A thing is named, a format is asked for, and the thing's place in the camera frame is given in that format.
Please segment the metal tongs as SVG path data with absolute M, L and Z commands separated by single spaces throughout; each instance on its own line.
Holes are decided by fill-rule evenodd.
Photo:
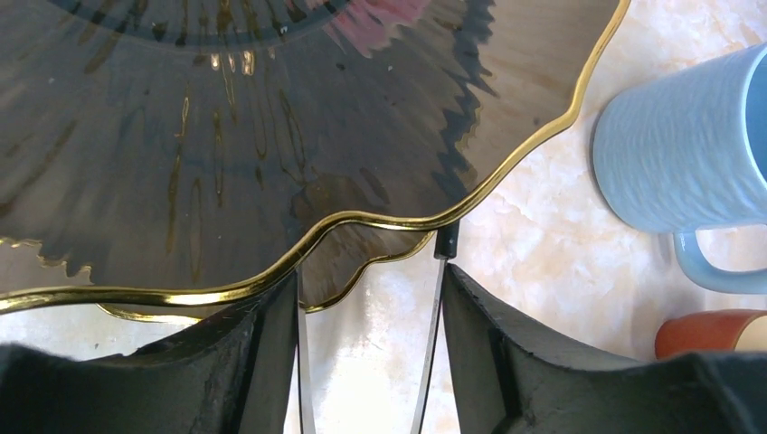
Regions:
M 440 328 L 440 315 L 443 294 L 443 278 L 447 264 L 455 259 L 459 244 L 459 222 L 451 223 L 439 228 L 436 235 L 436 244 L 433 257 L 439 261 L 436 279 L 436 288 L 431 308 L 431 321 L 424 361 L 421 371 L 420 387 L 414 407 L 413 419 L 410 432 L 419 434 L 422 432 L 425 411 L 431 387 L 431 376 L 436 351 L 437 336 Z M 316 423 L 311 395 L 311 377 L 308 354 L 308 332 L 306 322 L 307 310 L 297 306 L 296 325 L 298 327 L 298 341 L 296 345 L 296 360 L 298 366 L 298 414 L 301 433 L 316 433 Z

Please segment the three-tier dark cake stand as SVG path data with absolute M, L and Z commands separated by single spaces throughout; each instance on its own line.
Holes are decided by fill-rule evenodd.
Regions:
M 4 1 L 1 241 L 99 303 L 338 302 L 577 118 L 625 1 Z

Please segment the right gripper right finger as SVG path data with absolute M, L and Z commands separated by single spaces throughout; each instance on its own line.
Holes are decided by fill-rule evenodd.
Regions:
M 644 363 L 576 341 L 444 272 L 443 317 L 464 433 L 763 433 L 766 356 Z

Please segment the light blue mug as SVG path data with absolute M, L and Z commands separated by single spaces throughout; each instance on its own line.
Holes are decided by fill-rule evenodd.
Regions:
M 623 222 L 672 235 L 691 281 L 725 294 L 765 292 L 764 270 L 719 269 L 696 236 L 766 221 L 764 44 L 622 91 L 595 125 L 592 166 Z

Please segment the pink mug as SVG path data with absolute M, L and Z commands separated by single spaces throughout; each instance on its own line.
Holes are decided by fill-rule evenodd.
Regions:
M 766 311 L 729 309 L 669 319 L 657 331 L 657 359 L 693 351 L 765 352 Z

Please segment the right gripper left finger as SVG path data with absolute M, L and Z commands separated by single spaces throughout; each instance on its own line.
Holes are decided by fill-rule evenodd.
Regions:
M 298 342 L 289 275 L 130 355 L 1 348 L 4 433 L 280 433 Z

